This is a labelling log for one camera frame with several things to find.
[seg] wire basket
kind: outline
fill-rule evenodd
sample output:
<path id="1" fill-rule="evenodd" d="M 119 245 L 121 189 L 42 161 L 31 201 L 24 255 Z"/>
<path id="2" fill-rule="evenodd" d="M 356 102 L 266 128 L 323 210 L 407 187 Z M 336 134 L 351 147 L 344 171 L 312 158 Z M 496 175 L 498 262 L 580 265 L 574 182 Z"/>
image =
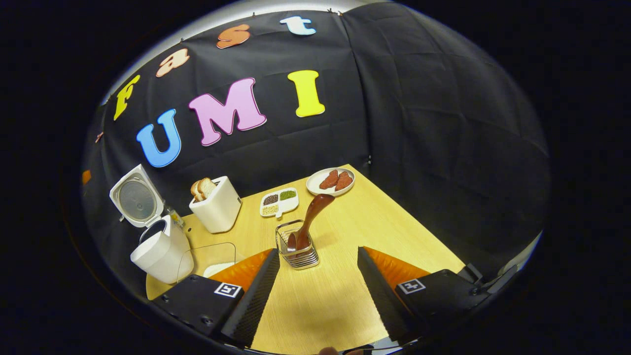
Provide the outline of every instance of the wire basket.
<path id="1" fill-rule="evenodd" d="M 320 263 L 320 259 L 318 259 L 316 252 L 316 246 L 314 245 L 313 239 L 311 239 L 311 234 L 309 233 L 307 233 L 307 237 L 309 238 L 308 247 L 291 253 L 287 252 L 287 241 L 289 240 L 289 235 L 293 232 L 298 232 L 304 222 L 305 221 L 302 219 L 297 219 L 291 222 L 283 223 L 276 227 L 276 247 L 285 261 L 296 270 L 314 267 Z M 291 258 L 291 256 L 297 254 L 300 254 L 300 256 Z"/>

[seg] letter u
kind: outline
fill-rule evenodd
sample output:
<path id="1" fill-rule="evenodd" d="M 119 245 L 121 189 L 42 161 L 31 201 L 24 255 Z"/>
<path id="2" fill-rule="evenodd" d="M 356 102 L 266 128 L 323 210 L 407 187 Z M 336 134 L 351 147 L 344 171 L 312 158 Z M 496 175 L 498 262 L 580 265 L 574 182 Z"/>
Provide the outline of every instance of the letter u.
<path id="1" fill-rule="evenodd" d="M 144 156 L 149 161 L 149 164 L 155 167 L 165 167 L 180 154 L 182 148 L 182 141 L 180 135 L 175 127 L 175 109 L 164 112 L 158 117 L 158 123 L 160 123 L 165 132 L 167 133 L 168 149 L 164 152 L 158 150 L 156 142 L 153 139 L 153 124 L 148 124 L 136 135 L 136 140 L 140 142 L 140 146 L 143 148 Z"/>

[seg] letter m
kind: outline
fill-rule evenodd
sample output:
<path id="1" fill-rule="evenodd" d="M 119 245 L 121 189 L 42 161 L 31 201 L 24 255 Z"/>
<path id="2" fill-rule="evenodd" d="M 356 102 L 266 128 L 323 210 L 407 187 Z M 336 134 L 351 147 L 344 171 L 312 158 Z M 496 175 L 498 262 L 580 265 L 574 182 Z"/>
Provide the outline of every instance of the letter m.
<path id="1" fill-rule="evenodd" d="M 239 131 L 256 128 L 267 121 L 254 100 L 252 87 L 255 82 L 254 78 L 245 78 L 232 83 L 225 105 L 207 93 L 191 101 L 189 107 L 197 113 L 201 126 L 202 145 L 215 144 L 221 139 L 221 133 L 215 131 L 212 122 L 227 135 L 231 135 L 235 113 L 239 115 Z"/>

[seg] white plate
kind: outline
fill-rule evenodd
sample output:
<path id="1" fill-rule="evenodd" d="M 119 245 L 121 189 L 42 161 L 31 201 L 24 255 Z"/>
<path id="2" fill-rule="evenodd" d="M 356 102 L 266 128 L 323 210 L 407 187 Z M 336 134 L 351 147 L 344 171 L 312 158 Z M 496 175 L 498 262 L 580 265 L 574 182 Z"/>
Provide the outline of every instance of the white plate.
<path id="1" fill-rule="evenodd" d="M 280 194 L 282 192 L 285 192 L 285 191 L 293 191 L 293 192 L 296 193 L 296 196 L 287 198 L 285 200 L 281 200 L 280 199 Z M 276 202 L 274 202 L 274 203 L 270 203 L 269 205 L 263 205 L 263 202 L 265 202 L 265 199 L 267 197 L 269 197 L 269 196 L 272 196 L 272 195 L 278 195 L 278 200 Z M 272 207 L 272 206 L 278 206 L 278 211 L 273 213 L 273 214 L 264 214 L 263 213 L 263 208 L 265 208 L 265 207 Z M 270 216 L 275 215 L 276 218 L 280 218 L 283 215 L 283 213 L 289 212 L 291 210 L 295 210 L 296 207 L 298 207 L 298 190 L 296 190 L 295 188 L 286 188 L 286 189 L 270 192 L 267 195 L 263 196 L 261 198 L 261 206 L 259 207 L 259 213 L 263 217 L 270 217 Z"/>
<path id="2" fill-rule="evenodd" d="M 332 188 L 328 188 L 328 189 L 320 189 L 320 184 L 324 181 L 324 179 L 326 179 L 327 176 L 329 176 L 329 173 L 333 170 L 337 170 L 338 171 L 338 175 L 340 175 L 342 172 L 347 172 L 348 175 L 351 177 L 351 179 L 353 179 L 353 182 L 351 182 L 350 185 L 348 185 L 347 187 L 343 188 L 342 190 L 339 191 L 335 191 L 335 186 L 333 186 Z M 327 169 L 323 169 L 318 171 L 317 173 L 311 175 L 310 178 L 308 178 L 307 180 L 307 190 L 309 190 L 309 192 L 311 192 L 314 195 L 319 195 L 321 193 L 325 193 L 327 195 L 331 195 L 331 196 L 339 196 L 342 195 L 343 193 L 346 193 L 348 190 L 350 190 L 353 185 L 355 184 L 355 173 L 348 170 L 348 169 L 344 169 L 342 167 L 330 167 Z"/>

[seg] light wood tabletop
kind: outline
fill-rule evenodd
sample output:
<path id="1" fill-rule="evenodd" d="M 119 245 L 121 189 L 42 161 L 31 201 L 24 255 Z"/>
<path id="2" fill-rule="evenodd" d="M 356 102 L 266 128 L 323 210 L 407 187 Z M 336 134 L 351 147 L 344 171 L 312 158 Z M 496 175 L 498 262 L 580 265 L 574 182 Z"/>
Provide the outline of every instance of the light wood tabletop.
<path id="1" fill-rule="evenodd" d="M 320 264 L 295 270 L 280 256 L 280 269 L 252 349 L 317 354 L 327 346 L 351 349 L 387 337 L 357 267 L 359 246 L 382 251 L 430 273 L 445 268 L 458 273 L 464 267 L 454 253 L 375 184 L 352 166 L 342 167 L 355 173 L 354 186 L 337 196 L 310 228 Z M 314 197 L 306 187 L 307 178 L 242 198 L 235 225 L 228 232 L 211 234 L 195 215 L 183 217 L 191 248 L 230 242 L 244 257 L 275 248 L 276 226 L 305 218 Z M 261 217 L 261 198 L 289 187 L 298 191 L 298 207 L 280 219 Z M 196 266 L 193 272 L 202 275 L 204 268 Z M 147 275 L 149 299 L 172 286 Z"/>

